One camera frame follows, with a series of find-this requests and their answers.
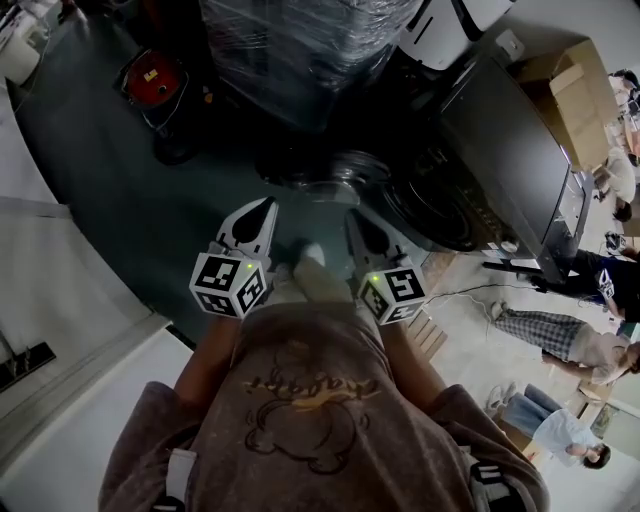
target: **person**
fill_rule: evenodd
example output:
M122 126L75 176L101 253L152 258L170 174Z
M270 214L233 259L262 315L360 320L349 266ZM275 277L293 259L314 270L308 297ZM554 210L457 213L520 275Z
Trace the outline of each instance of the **person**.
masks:
M491 465L501 510L548 510L535 468L461 386L418 362L404 325L361 320L319 253L279 267L242 323L214 318L173 389L147 384L100 511L148 512L171 488L183 510L471 512L469 456ZM187 485L179 468L194 458Z
M626 105L631 98L631 93L640 89L638 78L633 71L622 69L609 76L609 84L613 89L618 107L626 111Z
M622 148L613 147L609 150L606 167L598 169L595 174L595 184L600 190L609 184L609 190L600 193L600 201L613 191L616 196L616 211L614 217L620 222L631 219L631 202L636 196L636 175L632 162L635 155L627 155Z
M543 350L542 361L594 384L608 384L627 372L640 373L640 343L600 334L568 315L514 311L505 302L491 306L497 329Z
M524 395L515 393L506 401L501 420L549 450L567 467L580 462L588 469L602 469L611 459L611 448L587 425L531 384Z
M540 292L554 292L602 304L612 315L626 322L640 322L640 255L633 247L625 248L621 255L632 261L578 250L570 267L577 275L567 277L564 283L550 283L540 276L528 279ZM601 295L597 280L597 275L605 269L614 289L613 296L608 299Z

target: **plastic wrap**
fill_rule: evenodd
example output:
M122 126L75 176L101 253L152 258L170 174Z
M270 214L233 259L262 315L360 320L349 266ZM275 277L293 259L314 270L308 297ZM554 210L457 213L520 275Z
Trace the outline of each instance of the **plastic wrap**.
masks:
M220 77L304 132L379 75L420 0L200 0Z

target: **jeans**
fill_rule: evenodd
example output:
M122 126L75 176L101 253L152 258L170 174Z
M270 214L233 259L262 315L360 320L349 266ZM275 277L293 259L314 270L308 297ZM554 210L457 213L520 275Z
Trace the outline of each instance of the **jeans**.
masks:
M502 421L533 438L536 430L551 414L562 409L549 395L529 384L524 395L516 393L502 414Z

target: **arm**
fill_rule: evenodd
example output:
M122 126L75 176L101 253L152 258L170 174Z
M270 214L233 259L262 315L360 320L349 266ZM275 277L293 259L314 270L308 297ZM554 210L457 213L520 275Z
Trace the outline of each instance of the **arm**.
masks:
M407 339L404 322L380 326L380 336L398 390L409 402L426 412L445 390L444 381L430 363L418 360Z
M587 454L587 447L583 444L572 443L564 451L575 457L584 457Z
M583 368L576 363L565 363L551 354L543 354L542 362L556 366L557 368L567 372L569 375L573 375L580 379L590 381L593 377L593 368Z
M185 404L209 409L229 371L240 325L235 318L219 316L213 320L174 387Z

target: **black wheel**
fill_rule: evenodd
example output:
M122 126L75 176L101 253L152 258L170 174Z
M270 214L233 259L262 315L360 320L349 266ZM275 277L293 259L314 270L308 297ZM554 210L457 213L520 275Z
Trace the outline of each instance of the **black wheel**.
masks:
M473 251L473 225L454 190L431 178L412 176L385 190L395 212L414 230L455 251Z

